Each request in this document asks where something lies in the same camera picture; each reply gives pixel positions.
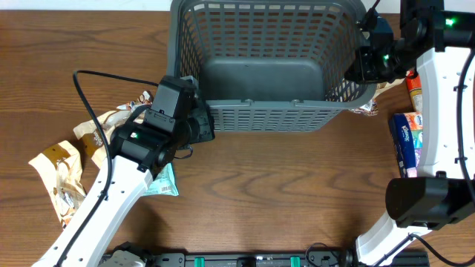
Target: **wood grain surface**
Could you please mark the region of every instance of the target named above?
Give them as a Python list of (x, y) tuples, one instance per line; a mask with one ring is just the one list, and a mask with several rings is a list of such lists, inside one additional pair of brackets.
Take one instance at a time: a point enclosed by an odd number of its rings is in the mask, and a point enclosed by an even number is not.
[[(89, 117), (73, 70), (158, 82), (166, 73), (169, 19), (165, 12), (0, 12), (0, 266), (31, 265), (61, 234), (27, 162), (62, 140), (78, 145), (72, 130)], [(397, 28), (399, 17), (389, 19)], [(97, 114), (153, 90), (80, 79)], [(141, 198), (109, 248), (125, 241), (157, 253), (349, 245), (383, 214), (386, 185), (399, 176), (387, 120), (410, 111), (405, 85), (378, 103), (378, 116), (342, 112), (312, 133), (218, 133), (195, 145), (191, 159), (175, 162), (180, 196)], [(88, 190), (98, 170), (83, 163)], [(474, 223), (470, 217), (427, 240), (451, 260), (467, 260), (475, 252)]]

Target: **gray plastic basket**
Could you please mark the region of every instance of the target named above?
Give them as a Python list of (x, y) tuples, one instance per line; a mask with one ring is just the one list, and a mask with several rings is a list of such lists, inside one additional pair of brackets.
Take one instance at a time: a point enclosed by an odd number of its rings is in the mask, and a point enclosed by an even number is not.
[(192, 75), (216, 131), (314, 131), (376, 86), (343, 80), (359, 0), (173, 0), (167, 74)]

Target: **food package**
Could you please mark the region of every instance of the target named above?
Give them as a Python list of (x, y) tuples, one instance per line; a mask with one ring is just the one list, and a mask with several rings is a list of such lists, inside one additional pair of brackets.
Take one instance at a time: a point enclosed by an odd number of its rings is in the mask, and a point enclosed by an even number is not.
[(410, 101), (413, 103), (413, 108), (417, 112), (422, 112), (422, 84), (421, 77), (418, 75), (414, 79), (410, 79), (409, 76), (414, 74), (413, 71), (409, 72), (406, 78), (407, 90), (409, 91)]
[(364, 114), (366, 116), (375, 116), (378, 115), (378, 103), (376, 102), (376, 97), (378, 97), (380, 94), (384, 93), (385, 91), (400, 85), (404, 79), (397, 79), (394, 82), (382, 82), (377, 85), (376, 92), (373, 96), (373, 98), (366, 103), (365, 105), (359, 107), (359, 108), (353, 108), (349, 109), (349, 111), (353, 113), (358, 113), (358, 114)]
[(394, 114), (389, 121), (401, 177), (417, 177), (422, 152), (422, 114)]
[(165, 165), (162, 171), (157, 175), (157, 178), (155, 178), (155, 181), (143, 195), (153, 196), (156, 194), (174, 197), (180, 194), (175, 185), (175, 175), (171, 163)]
[[(117, 126), (123, 125), (127, 118), (131, 115), (130, 111), (109, 111), (97, 117), (104, 134), (108, 140)], [(135, 121), (141, 123), (143, 120), (137, 118)], [(96, 125), (92, 120), (77, 125), (74, 129), (76, 138), (83, 144), (86, 155), (89, 156), (97, 167), (102, 167), (102, 162), (106, 157), (104, 140), (102, 140)]]
[(138, 106), (151, 105), (153, 101), (154, 101), (154, 98), (151, 96), (150, 92), (143, 91), (143, 93), (139, 96), (137, 100), (130, 101), (129, 103), (125, 103), (124, 105), (120, 105), (119, 107), (117, 107), (117, 109), (121, 111), (134, 112)]
[(81, 157), (68, 141), (55, 144), (29, 161), (45, 184), (62, 227), (82, 204), (86, 193), (81, 185)]

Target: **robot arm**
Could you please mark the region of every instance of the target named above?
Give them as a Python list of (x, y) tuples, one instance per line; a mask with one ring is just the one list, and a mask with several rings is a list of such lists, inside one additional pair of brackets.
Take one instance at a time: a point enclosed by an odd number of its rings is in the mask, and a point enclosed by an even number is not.
[[(81, 72), (111, 77), (88, 70)], [(112, 169), (108, 170), (108, 164), (102, 165), (92, 189), (68, 227), (33, 266), (56, 266), (61, 262), (60, 258), (63, 266), (98, 266), (125, 215), (162, 168), (173, 160), (176, 150), (214, 139), (212, 118), (193, 78), (165, 76), (158, 84), (155, 99), (151, 107), (138, 107), (125, 124), (112, 133), (109, 146)], [(144, 111), (143, 123), (134, 122)], [(109, 171), (112, 180), (107, 197), (98, 202)], [(92, 217), (82, 228), (92, 210)], [(78, 231), (77, 239), (70, 244)], [(147, 258), (129, 254), (111, 262), (107, 266), (116, 263), (113, 266), (138, 267), (145, 266)]]
[[(68, 257), (63, 261), (63, 266), (96, 267), (99, 265), (101, 256), (124, 220), (125, 215), (148, 189), (153, 180), (149, 170), (142, 172), (138, 170), (138, 167), (139, 165), (136, 162), (122, 156), (116, 156), (113, 159), (112, 181), (114, 184), (108, 190), (108, 199), (101, 203), (82, 230), (71, 247)], [(102, 164), (94, 185), (81, 204), (80, 209), (74, 214), (68, 227), (33, 266), (51, 267), (56, 265), (71, 237), (96, 204), (97, 198), (104, 188), (107, 172), (107, 164)]]
[[(387, 211), (356, 240), (356, 257), (370, 266), (391, 264), (410, 244), (410, 234), (422, 236), (457, 223), (474, 212), (457, 164), (457, 85), (470, 49), (475, 46), (475, 14), (444, 10), (443, 1), (402, 1), (402, 39), (393, 41), (387, 22), (366, 18), (374, 33), (362, 47), (345, 78), (357, 83), (388, 82), (416, 67), (422, 82), (423, 150), (418, 178), (394, 179), (386, 193)], [(466, 165), (474, 176), (473, 84), (475, 64), (468, 68), (463, 93), (463, 136)]]

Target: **crumpled snack wrapper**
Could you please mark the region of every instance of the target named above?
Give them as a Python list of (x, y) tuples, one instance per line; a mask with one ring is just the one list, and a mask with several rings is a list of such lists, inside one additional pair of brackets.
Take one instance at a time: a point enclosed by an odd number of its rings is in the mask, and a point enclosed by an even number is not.
[(29, 161), (45, 184), (62, 227), (84, 201), (86, 192), (81, 185), (81, 156), (68, 141), (52, 145)]
[(377, 85), (376, 92), (373, 96), (373, 98), (366, 103), (366, 105), (363, 105), (359, 108), (353, 108), (349, 109), (349, 111), (353, 113), (358, 113), (358, 114), (364, 114), (366, 116), (375, 116), (378, 115), (378, 103), (376, 103), (376, 97), (378, 97), (380, 94), (384, 93), (385, 91), (400, 85), (404, 79), (397, 79), (392, 83), (389, 82), (382, 82)]
[[(109, 111), (97, 117), (107, 140), (111, 140), (111, 135), (114, 130), (123, 125), (132, 112), (140, 105), (150, 105), (153, 102), (151, 94), (144, 91), (136, 101), (129, 102), (117, 107), (119, 111)], [(140, 114), (134, 121), (142, 123), (144, 113)], [(107, 154), (104, 148), (104, 141), (102, 140), (96, 125), (92, 120), (83, 122), (77, 125), (74, 129), (76, 138), (84, 145), (86, 154), (92, 159), (97, 167), (101, 168)], [(175, 185), (175, 178), (171, 163), (158, 174), (155, 181), (152, 182), (150, 188), (143, 194), (144, 196), (162, 194), (169, 196), (178, 196), (179, 192)]]

